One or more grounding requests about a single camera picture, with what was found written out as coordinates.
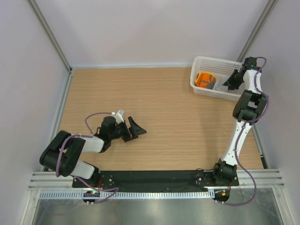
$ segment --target gray wall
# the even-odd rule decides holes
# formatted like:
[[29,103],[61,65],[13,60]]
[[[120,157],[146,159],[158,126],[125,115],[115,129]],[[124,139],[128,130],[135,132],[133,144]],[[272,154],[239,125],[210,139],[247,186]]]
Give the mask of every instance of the gray wall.
[[278,1],[248,56],[265,56],[262,88],[270,109],[258,123],[267,160],[279,168],[292,200],[300,212],[300,1]]
[[37,0],[76,66],[236,60],[267,0]]
[[0,1],[0,224],[20,224],[67,71],[25,0]]

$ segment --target white backdrop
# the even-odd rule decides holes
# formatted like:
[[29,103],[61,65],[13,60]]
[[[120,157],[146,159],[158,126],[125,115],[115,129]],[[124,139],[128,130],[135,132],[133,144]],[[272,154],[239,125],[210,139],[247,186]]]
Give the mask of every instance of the white backdrop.
[[264,56],[262,88],[270,97],[270,109],[258,123],[266,157],[278,168],[292,199],[292,211],[300,224],[300,1],[278,1],[248,56]]
[[266,0],[37,0],[73,67],[236,60]]
[[67,70],[25,0],[0,1],[0,224],[20,224]]

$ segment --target white basket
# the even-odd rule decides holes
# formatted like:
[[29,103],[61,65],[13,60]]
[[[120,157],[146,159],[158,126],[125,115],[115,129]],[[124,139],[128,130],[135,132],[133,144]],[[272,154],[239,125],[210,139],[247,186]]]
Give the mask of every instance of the white basket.
[[240,62],[198,56],[195,58],[193,63],[190,84],[195,94],[238,101],[245,89],[244,84],[242,84],[238,90],[222,92],[195,86],[195,78],[198,72],[209,72],[217,79],[224,79],[224,77],[230,77],[235,69],[240,69],[241,67],[242,63]]

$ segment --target orange and gray object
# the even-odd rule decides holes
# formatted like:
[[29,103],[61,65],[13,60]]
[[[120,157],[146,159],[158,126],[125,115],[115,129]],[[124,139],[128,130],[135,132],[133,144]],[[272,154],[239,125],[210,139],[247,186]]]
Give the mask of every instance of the orange and gray object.
[[207,88],[212,89],[216,83],[216,77],[209,73],[197,73],[196,79],[195,79],[195,85],[199,88]]

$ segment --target table surface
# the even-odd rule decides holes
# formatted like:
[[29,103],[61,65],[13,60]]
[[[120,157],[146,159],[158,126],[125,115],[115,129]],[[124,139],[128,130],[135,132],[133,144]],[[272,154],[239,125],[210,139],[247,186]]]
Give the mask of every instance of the table surface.
[[[236,102],[197,95],[189,84],[191,68],[117,68],[75,70],[60,129],[89,134],[84,119],[97,112],[124,109],[147,134],[124,143],[112,141],[105,153],[80,159],[100,170],[211,169],[223,155],[235,123]],[[93,131],[103,115],[91,117]],[[241,163],[262,169],[249,132]]]

